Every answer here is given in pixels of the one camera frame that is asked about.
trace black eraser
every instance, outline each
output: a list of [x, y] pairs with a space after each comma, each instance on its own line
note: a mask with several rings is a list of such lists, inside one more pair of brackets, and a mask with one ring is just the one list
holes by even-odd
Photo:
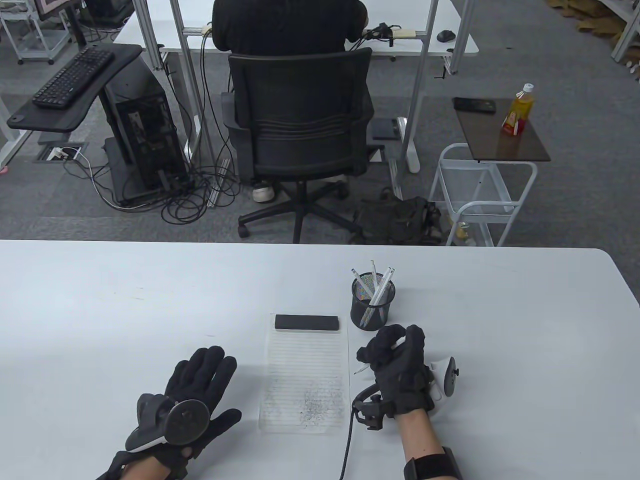
[[335, 316], [321, 315], [276, 315], [276, 330], [340, 330], [340, 322]]

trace juice bottle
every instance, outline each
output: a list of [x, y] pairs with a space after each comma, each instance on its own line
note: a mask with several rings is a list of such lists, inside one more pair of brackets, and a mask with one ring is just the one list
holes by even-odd
[[522, 91], [516, 95], [515, 100], [509, 108], [507, 118], [502, 123], [502, 131], [509, 135], [520, 135], [524, 130], [524, 125], [527, 123], [529, 112], [533, 107], [533, 85], [531, 83], [525, 83]]

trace lined paper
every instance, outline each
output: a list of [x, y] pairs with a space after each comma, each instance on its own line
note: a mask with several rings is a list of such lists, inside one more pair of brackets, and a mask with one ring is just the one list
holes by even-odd
[[348, 412], [346, 329], [275, 330], [268, 344], [267, 381], [259, 427], [270, 432], [327, 433]]

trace office chair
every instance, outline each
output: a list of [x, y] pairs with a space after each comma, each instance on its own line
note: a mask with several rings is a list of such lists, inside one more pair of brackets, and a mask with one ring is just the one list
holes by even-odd
[[[371, 49], [289, 57], [229, 56], [234, 93], [223, 93], [223, 119], [237, 151], [241, 181], [270, 180], [290, 200], [238, 218], [246, 224], [295, 212], [293, 243], [300, 243], [303, 218], [318, 215], [361, 233], [361, 228], [317, 205], [343, 184], [307, 192], [307, 182], [366, 172], [371, 149], [367, 124], [373, 105], [367, 89]], [[296, 190], [282, 186], [295, 182]]]

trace black t-shirt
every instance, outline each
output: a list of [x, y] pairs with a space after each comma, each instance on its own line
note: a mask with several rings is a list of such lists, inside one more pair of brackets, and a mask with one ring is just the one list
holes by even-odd
[[359, 0], [216, 0], [213, 43], [244, 55], [309, 55], [344, 51], [367, 22]]

